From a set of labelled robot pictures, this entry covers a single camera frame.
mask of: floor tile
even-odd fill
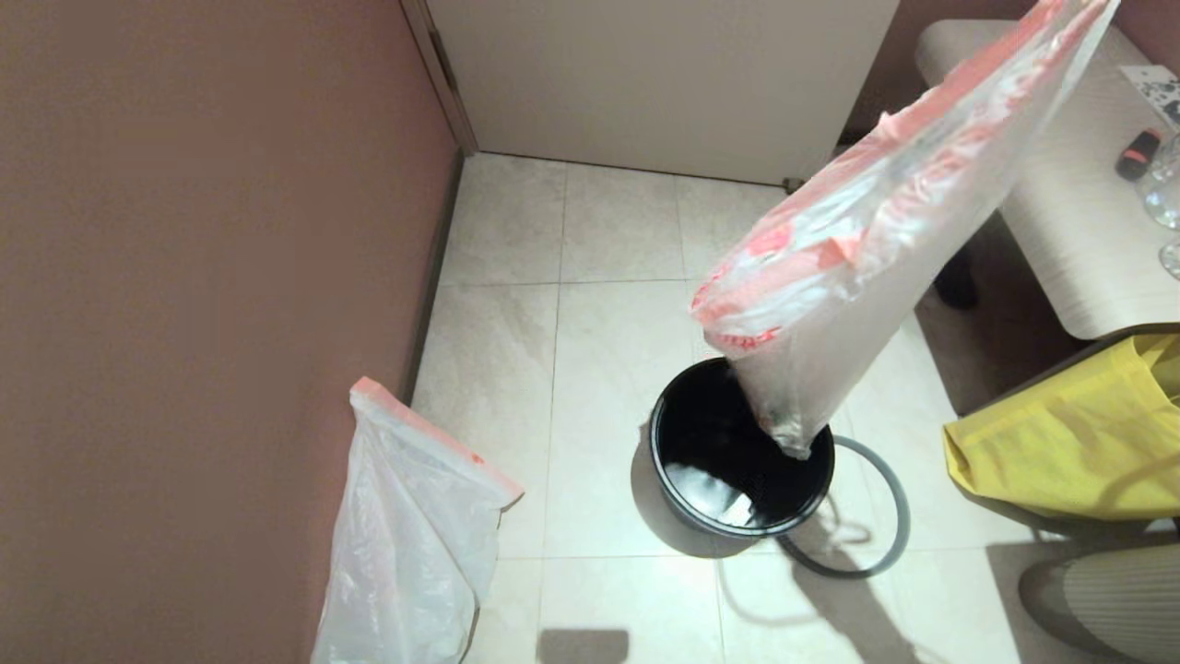
[[[463,167],[439,282],[558,280],[565,164],[479,153]]]
[[[479,607],[464,664],[533,662],[540,617],[540,560],[500,560],[492,590]]]
[[[821,561],[843,567],[844,555]],[[859,554],[853,565],[866,565]],[[899,626],[890,573],[866,581],[819,577],[784,554],[717,561],[727,662],[916,662]]]
[[[673,176],[569,165],[562,281],[683,277]]]
[[[754,223],[786,197],[781,186],[677,175],[684,275],[703,280]]]
[[[910,550],[1031,541],[1031,528],[968,500],[946,474],[942,427],[956,420],[918,321],[911,314],[852,390],[844,408],[856,439],[897,473],[910,498]],[[886,532],[896,512],[884,480],[866,475]]]
[[[418,375],[414,410],[525,489],[500,558],[542,554],[557,288],[440,287]]]
[[[544,664],[625,662],[721,664],[713,563],[691,558],[545,561],[540,625]],[[597,647],[598,652],[585,652]]]
[[[641,428],[689,362],[681,281],[564,284],[545,555],[671,553],[630,489]]]
[[[894,584],[905,635],[922,662],[1087,663],[1090,656],[1041,631],[1020,605],[1020,573],[1051,550],[910,552]]]

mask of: white plastic bag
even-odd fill
[[[313,663],[453,664],[496,567],[514,482],[361,379]]]
[[[1041,0],[767,212],[693,300],[759,418],[806,459],[939,268],[996,209],[1117,0]]]

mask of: door hinge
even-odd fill
[[[442,78],[446,78],[446,84],[458,92],[459,84],[454,80],[454,70],[451,68],[451,58],[446,54],[446,48],[442,46],[442,35],[439,31],[431,31],[431,44],[434,45],[434,52],[439,57],[439,65],[442,66]]]

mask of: table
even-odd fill
[[[918,70],[927,83],[938,83],[1012,25],[936,22],[918,41]],[[1180,235],[1147,216],[1134,185],[1114,171],[1119,155],[1143,129],[1169,134],[1119,71],[1147,64],[1112,26],[999,206],[1062,326],[1079,340],[1180,321],[1180,281],[1158,257]]]

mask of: yellow bag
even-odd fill
[[[943,427],[965,491],[1110,521],[1180,515],[1180,335],[1132,337]]]

